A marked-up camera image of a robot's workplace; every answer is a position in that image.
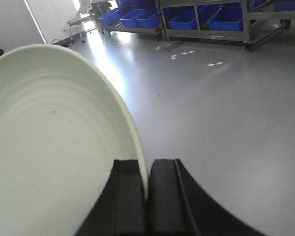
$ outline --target metal frame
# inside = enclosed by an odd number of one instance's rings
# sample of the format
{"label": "metal frame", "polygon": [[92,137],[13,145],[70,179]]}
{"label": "metal frame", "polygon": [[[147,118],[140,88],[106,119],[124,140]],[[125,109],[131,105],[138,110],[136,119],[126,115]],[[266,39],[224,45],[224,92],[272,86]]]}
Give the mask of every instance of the metal frame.
{"label": "metal frame", "polygon": [[119,31],[119,32],[130,32],[130,33],[143,33],[143,34],[151,34],[158,35],[162,30],[162,25],[159,25],[153,29],[149,28],[128,28],[124,27],[121,22],[117,22],[113,26],[101,26],[102,30],[106,30],[108,32]]}
{"label": "metal frame", "polygon": [[[243,31],[215,31],[201,29],[200,20],[198,15],[198,6],[206,4],[227,4],[241,2],[242,14],[243,14]],[[295,19],[295,11],[274,11],[275,0],[269,0],[254,10],[250,11],[250,0],[155,0],[156,8],[161,16],[161,24],[154,29],[146,28],[125,28],[120,22],[111,27],[100,27],[100,29],[133,33],[145,33],[157,35],[160,32],[164,39],[169,40],[170,37],[186,37],[186,38],[201,38],[201,39],[218,39],[218,40],[231,40],[241,41],[245,44],[246,50],[251,51],[252,45],[264,42],[284,29],[284,21],[281,21],[282,26],[269,32],[264,37],[256,37],[256,33],[265,25],[267,20],[279,19],[279,20],[293,20]],[[168,29],[167,22],[164,15],[164,8],[167,7],[182,7],[182,6],[194,6],[197,19],[197,30],[179,30]],[[251,20],[257,20],[254,24],[250,24]]]}

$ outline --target epoxy floor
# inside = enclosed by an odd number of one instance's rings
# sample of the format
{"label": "epoxy floor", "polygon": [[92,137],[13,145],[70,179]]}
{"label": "epoxy floor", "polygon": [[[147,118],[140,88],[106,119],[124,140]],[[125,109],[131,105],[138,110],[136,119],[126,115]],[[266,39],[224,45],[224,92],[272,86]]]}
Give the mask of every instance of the epoxy floor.
{"label": "epoxy floor", "polygon": [[295,236],[295,21],[251,53],[238,42],[96,30],[70,49],[120,93],[149,167],[180,158],[235,216]]}

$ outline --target blue plastic bin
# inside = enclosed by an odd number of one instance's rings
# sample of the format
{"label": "blue plastic bin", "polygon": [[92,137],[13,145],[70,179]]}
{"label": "blue plastic bin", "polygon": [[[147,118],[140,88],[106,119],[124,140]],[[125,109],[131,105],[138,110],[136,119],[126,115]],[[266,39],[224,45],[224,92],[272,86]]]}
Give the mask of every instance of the blue plastic bin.
{"label": "blue plastic bin", "polygon": [[139,25],[136,18],[140,17],[146,11],[146,9],[132,10],[127,15],[120,18],[120,21],[123,23],[125,27],[138,27]]}
{"label": "blue plastic bin", "polygon": [[169,21],[174,30],[196,30],[197,21],[194,9],[186,9]]}
{"label": "blue plastic bin", "polygon": [[112,26],[113,24],[117,23],[124,15],[125,9],[123,7],[118,7],[98,17],[98,20],[102,26]]}
{"label": "blue plastic bin", "polygon": [[243,31],[242,9],[239,7],[222,8],[209,25],[211,30]]}
{"label": "blue plastic bin", "polygon": [[275,11],[295,11],[295,0],[276,1],[274,3]]}
{"label": "blue plastic bin", "polygon": [[204,25],[212,16],[214,13],[220,9],[219,4],[213,4],[213,5],[202,5],[198,7],[198,15],[200,19],[200,25]]}
{"label": "blue plastic bin", "polygon": [[257,6],[265,3],[267,0],[255,0],[254,3],[251,5],[250,10],[255,9]]}
{"label": "blue plastic bin", "polygon": [[152,29],[158,26],[161,23],[161,20],[156,8],[151,8],[139,16],[139,18],[137,18],[137,22],[142,28]]}
{"label": "blue plastic bin", "polygon": [[144,2],[144,0],[121,0],[125,5],[138,5]]}
{"label": "blue plastic bin", "polygon": [[131,5],[129,5],[129,8],[131,10],[145,9],[146,8],[146,5],[144,3],[141,3],[141,4],[131,4]]}

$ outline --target white plate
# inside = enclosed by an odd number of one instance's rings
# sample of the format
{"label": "white plate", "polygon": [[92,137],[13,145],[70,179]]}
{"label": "white plate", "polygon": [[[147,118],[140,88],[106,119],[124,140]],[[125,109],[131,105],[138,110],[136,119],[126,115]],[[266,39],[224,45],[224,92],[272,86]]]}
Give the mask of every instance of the white plate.
{"label": "white plate", "polygon": [[105,76],[72,50],[19,48],[0,58],[0,236],[71,236],[114,159],[138,159],[140,139]]}

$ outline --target cart wheel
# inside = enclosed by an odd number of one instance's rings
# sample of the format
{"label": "cart wheel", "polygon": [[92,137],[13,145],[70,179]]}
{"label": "cart wheel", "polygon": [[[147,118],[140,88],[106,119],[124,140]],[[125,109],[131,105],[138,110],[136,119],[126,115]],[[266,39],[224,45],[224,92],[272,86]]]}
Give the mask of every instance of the cart wheel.
{"label": "cart wheel", "polygon": [[251,52],[252,51],[252,44],[246,43],[245,48],[246,48],[247,52]]}
{"label": "cart wheel", "polygon": [[286,28],[291,27],[291,24],[292,24],[292,20],[284,20],[284,26],[285,26]]}

